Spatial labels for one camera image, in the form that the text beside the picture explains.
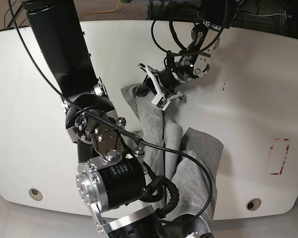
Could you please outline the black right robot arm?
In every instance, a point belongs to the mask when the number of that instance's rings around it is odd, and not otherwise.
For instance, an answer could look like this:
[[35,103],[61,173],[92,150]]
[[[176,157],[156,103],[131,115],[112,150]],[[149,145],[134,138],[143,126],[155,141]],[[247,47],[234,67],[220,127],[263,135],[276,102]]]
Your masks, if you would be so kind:
[[77,145],[76,183],[97,229],[111,238],[164,238],[161,220],[179,192],[144,162],[141,139],[125,130],[95,75],[71,0],[23,0],[34,36],[55,77],[66,130]]

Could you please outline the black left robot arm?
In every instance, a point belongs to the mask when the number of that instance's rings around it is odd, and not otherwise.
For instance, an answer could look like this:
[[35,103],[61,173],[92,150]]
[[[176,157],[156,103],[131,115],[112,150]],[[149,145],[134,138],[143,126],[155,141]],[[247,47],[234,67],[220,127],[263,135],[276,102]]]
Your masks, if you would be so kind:
[[[140,68],[147,72],[142,86],[136,90],[136,96],[144,97],[148,92],[157,98],[155,105],[165,106],[169,101],[183,99],[182,92],[176,88],[191,80],[202,79],[210,69],[212,52],[220,43],[220,35],[224,29],[230,28],[237,14],[237,0],[203,0],[200,4],[172,3],[162,12],[162,17],[168,20],[171,36],[180,48],[174,53],[159,47],[166,53],[164,70],[156,70],[144,64]],[[181,43],[174,28],[174,18],[184,15],[194,24],[191,30],[191,43],[187,46]]]

